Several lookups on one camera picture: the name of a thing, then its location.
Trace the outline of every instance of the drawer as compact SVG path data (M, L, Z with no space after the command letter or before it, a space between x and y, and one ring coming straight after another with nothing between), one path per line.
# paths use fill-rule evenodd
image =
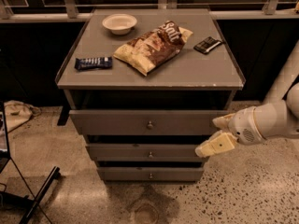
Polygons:
M211 135L212 120L226 115L214 110L71 110L79 134Z
M101 163L98 164L97 172L100 175L101 179L104 181L198 181L200 180L204 167L200 164L189 163L186 165L185 162L178 165L175 164L175 167L169 167L170 164L164 166L164 163L161 164L158 162L156 166L150 167L147 164L140 163L138 164L129 164L123 163L122 167L118 166L109 166L106 164L101 166Z
M195 154L197 145L91 144L93 161L206 161Z

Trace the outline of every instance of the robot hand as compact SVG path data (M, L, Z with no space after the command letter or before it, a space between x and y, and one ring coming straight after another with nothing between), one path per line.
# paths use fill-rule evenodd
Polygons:
M299 83L290 89L286 101L242 109L215 118L213 123L220 130L195 149L199 157L232 150L237 143L253 145L271 138L299 138Z

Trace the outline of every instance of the cabinet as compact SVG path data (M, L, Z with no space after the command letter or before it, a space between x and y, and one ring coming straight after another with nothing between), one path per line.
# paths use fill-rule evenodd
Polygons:
M134 15L128 35L113 35L102 20ZM143 77L113 59L109 70L78 72L76 58L112 56L125 42L167 20L193 31L181 53ZM70 59L56 77L71 106L70 117L105 181L196 181L207 159L194 149L216 129L244 79L226 45L203 55L193 46L221 39L206 9L98 9Z

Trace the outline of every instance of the black stand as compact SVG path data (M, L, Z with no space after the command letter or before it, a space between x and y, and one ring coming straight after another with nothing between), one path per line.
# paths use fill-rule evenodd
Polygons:
M33 200L28 199L28 196L20 197L10 193L0 191L0 197L2 196L3 203L19 206L26 210L25 214L23 215L20 221L20 224L28 223L28 221L34 214L36 208L39 206L40 202L42 201L43 197L48 191L53 180L57 179L60 176L59 170L60 168L58 167L54 167L52 169L49 176L45 180L43 186L40 188L39 192L37 193L37 195Z

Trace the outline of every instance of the white bag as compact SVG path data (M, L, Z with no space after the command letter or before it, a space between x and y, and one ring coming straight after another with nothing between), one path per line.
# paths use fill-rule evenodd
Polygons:
M38 116L41 113L38 107L34 107L20 101L5 102L4 108L6 111L8 132L21 126L32 116Z

